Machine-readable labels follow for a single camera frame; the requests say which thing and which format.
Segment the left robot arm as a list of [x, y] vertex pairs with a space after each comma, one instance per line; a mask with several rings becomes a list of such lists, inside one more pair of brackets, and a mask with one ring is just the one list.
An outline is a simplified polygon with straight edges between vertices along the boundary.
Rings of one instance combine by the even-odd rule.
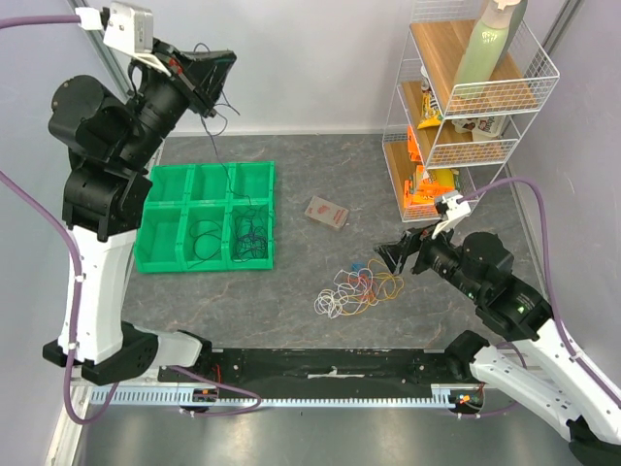
[[71, 244], [71, 279], [62, 330], [43, 357], [65, 369], [79, 365], [97, 385], [161, 366], [179, 366], [201, 382], [213, 367], [207, 340], [140, 328], [121, 311], [152, 187], [147, 164], [184, 113], [213, 114], [237, 57], [230, 50], [181, 51], [160, 40], [152, 52], [156, 65], [131, 60], [142, 77], [127, 100], [89, 75], [65, 81], [51, 100], [49, 133], [67, 147], [70, 162], [60, 229]]

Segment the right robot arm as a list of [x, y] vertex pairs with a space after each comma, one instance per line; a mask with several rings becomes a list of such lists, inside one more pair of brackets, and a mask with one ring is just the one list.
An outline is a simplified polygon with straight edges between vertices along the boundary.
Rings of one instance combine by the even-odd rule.
[[414, 275], [432, 270], [462, 292], [484, 325], [533, 358], [547, 378], [505, 360], [471, 331], [451, 344], [445, 373], [498, 388], [555, 429], [581, 464], [619, 464], [619, 386], [581, 350], [545, 298], [513, 275], [514, 257], [497, 235], [475, 232], [459, 246], [451, 238], [431, 226], [411, 228], [375, 251], [395, 275], [414, 255]]

